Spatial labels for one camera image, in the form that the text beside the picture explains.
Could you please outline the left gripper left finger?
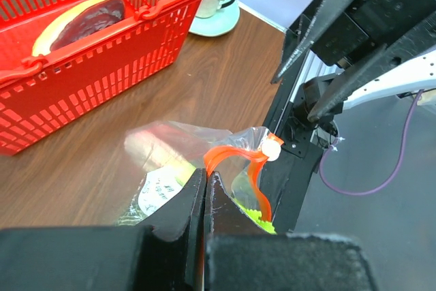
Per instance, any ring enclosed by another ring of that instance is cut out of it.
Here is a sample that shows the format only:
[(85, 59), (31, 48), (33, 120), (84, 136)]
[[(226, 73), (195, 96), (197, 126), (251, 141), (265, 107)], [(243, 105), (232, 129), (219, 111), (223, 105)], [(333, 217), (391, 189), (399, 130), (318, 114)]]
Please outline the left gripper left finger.
[(206, 172), (135, 226), (1, 231), (2, 290), (202, 290)]

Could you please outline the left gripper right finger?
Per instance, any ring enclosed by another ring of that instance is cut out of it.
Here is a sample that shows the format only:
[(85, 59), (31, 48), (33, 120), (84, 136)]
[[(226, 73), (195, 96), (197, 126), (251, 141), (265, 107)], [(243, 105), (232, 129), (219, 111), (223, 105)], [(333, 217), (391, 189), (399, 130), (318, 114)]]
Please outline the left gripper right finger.
[(270, 234), (225, 192), (219, 173), (205, 200), (207, 290), (377, 290), (361, 247), (338, 234)]

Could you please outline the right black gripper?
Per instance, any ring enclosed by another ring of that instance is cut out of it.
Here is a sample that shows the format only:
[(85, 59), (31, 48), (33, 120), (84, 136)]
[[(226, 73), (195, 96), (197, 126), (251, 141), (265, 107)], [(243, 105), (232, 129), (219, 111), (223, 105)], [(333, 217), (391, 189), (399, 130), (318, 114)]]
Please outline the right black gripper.
[(329, 84), (308, 113), (309, 121), (319, 121), (358, 88), (434, 46), (434, 11), (435, 0), (322, 0), (271, 83), (278, 83), (311, 47), (328, 66), (353, 65)]

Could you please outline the green toy vegetable stick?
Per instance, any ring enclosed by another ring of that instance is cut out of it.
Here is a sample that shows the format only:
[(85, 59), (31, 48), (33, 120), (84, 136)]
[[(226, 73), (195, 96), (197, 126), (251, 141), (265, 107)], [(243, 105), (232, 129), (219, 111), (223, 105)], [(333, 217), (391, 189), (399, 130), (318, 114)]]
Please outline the green toy vegetable stick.
[[(188, 182), (197, 166), (190, 162), (168, 166), (179, 185), (182, 187)], [(261, 229), (276, 234), (275, 227), (270, 221), (262, 219), (260, 206), (255, 200), (254, 192), (249, 185), (248, 167), (244, 168), (233, 180), (231, 186), (231, 198), (235, 204)]]

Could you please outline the clear orange zip top bag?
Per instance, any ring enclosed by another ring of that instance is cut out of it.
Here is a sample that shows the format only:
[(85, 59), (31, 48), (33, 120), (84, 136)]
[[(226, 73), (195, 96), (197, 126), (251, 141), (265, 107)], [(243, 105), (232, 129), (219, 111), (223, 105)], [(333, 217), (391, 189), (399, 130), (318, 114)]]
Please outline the clear orange zip top bag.
[(179, 185), (169, 165), (190, 162), (205, 169), (208, 176), (219, 167), (229, 168), (231, 179), (225, 190), (230, 197), (234, 178), (248, 167), (249, 185), (262, 219), (273, 223), (270, 201), (260, 191), (260, 178), (266, 163), (279, 158), (283, 143), (263, 126), (233, 133), (175, 121), (155, 121), (134, 129), (127, 133), (123, 146), (143, 177), (130, 204), (137, 203), (150, 216), (175, 197), (187, 183)]

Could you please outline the green toy melon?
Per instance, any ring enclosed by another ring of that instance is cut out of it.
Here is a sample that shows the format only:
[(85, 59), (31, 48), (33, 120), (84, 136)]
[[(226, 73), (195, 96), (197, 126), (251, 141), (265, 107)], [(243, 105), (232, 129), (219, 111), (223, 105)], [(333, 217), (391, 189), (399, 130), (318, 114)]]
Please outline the green toy melon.
[(116, 226), (135, 226), (144, 221), (148, 217), (135, 202), (131, 203), (127, 210), (120, 216), (115, 225)]

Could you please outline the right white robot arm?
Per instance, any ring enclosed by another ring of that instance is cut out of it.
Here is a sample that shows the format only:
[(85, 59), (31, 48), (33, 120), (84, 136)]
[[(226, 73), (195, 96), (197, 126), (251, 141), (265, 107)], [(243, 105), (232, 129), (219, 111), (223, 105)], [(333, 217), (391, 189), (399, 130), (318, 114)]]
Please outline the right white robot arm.
[(316, 123), (336, 106), (435, 87), (435, 0), (312, 0), (285, 30), (279, 89), (266, 116), (273, 131), (291, 115), (293, 94), (312, 63), (341, 73), (315, 91), (302, 121)]

